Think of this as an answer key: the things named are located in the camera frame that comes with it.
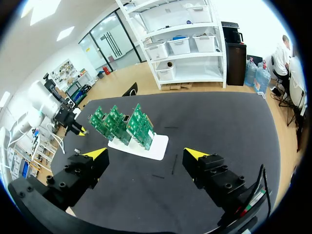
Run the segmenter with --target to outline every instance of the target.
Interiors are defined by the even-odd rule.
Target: glass wall
[[[113,70],[140,63],[140,60],[115,13],[99,23],[91,34]]]
[[[134,6],[132,4],[128,4],[125,7],[127,7],[127,10],[129,10],[129,9],[131,9]],[[132,31],[132,29],[130,27],[130,24],[126,20],[124,14],[122,13],[122,11],[120,9],[117,10],[116,13],[119,16],[120,21],[124,25],[126,31],[128,32],[128,35],[129,35],[131,41],[133,42],[134,47],[136,48],[136,50],[137,50],[141,60],[142,61],[146,61],[146,58],[143,55],[142,49],[141,49],[140,45],[138,44],[137,38],[135,37],[135,35],[134,35],[134,33],[133,33],[133,31]],[[131,19],[132,23],[136,26],[136,29],[140,31],[139,32],[140,35],[147,34],[146,28],[144,27],[144,23],[143,23],[140,15],[139,15],[139,13],[132,13],[130,19]]]
[[[135,18],[136,23],[144,25],[139,14]],[[114,71],[146,61],[131,27],[120,9],[99,22],[81,40],[79,45],[98,72],[103,71],[103,66]]]
[[[90,34],[87,34],[79,45],[96,71],[103,71],[103,66],[106,66],[110,71],[112,71]]]

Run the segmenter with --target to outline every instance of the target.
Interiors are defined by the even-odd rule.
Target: ceiling light
[[[24,5],[23,12],[21,13],[21,18],[25,17],[37,4],[38,0],[28,0]]]
[[[7,92],[7,91],[4,92],[4,94],[3,94],[3,96],[2,96],[2,98],[0,100],[0,108],[3,107],[6,104],[7,100],[9,99],[9,97],[10,97],[10,93]]]
[[[37,0],[30,20],[30,26],[53,15],[61,0]]]
[[[70,28],[68,28],[68,29],[65,29],[65,30],[61,31],[61,32],[59,33],[59,36],[58,36],[57,41],[62,40],[63,38],[69,36],[69,35],[71,34],[72,30],[74,29],[74,27],[75,27],[75,26],[72,26],[72,27],[70,27]]]

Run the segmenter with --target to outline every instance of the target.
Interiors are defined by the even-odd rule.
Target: green circuit board
[[[93,115],[90,116],[89,123],[95,127],[95,129],[105,136],[108,140],[112,141],[114,139],[114,134],[109,131],[104,125],[104,120],[107,114],[102,112],[102,108],[99,106]]]
[[[128,124],[127,131],[146,149],[149,150],[154,138],[153,125],[148,116],[141,111],[138,104]]]
[[[129,116],[119,113],[116,105],[113,106],[110,113],[104,119],[104,126],[113,133],[121,142],[128,145],[131,135],[127,132],[126,126]]]

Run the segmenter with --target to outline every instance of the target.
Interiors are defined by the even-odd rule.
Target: black table
[[[107,147],[108,140],[87,120],[98,106],[108,112],[116,104],[121,112],[130,115],[138,103],[155,132],[169,137],[164,159],[156,161],[108,148],[110,165],[96,187],[87,190],[73,208],[78,218],[136,232],[200,234],[216,228],[224,212],[204,190],[196,188],[182,166],[185,147],[220,154],[230,170],[245,176],[247,187],[256,181],[263,163],[274,204],[280,176],[278,137],[269,107],[257,94],[170,93],[91,101],[77,118],[90,130],[89,135],[68,133],[64,139],[66,155],[57,151],[51,166],[53,173],[63,169],[75,148],[86,153]],[[267,210],[265,203],[258,219],[263,220]]]

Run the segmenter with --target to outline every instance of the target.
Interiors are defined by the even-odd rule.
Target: white ceiling
[[[56,12],[30,26],[31,13],[16,20],[0,45],[0,98],[14,93],[23,80],[45,59],[73,41],[81,39],[94,19],[115,0],[62,0]],[[71,35],[57,42],[60,31],[75,26]]]

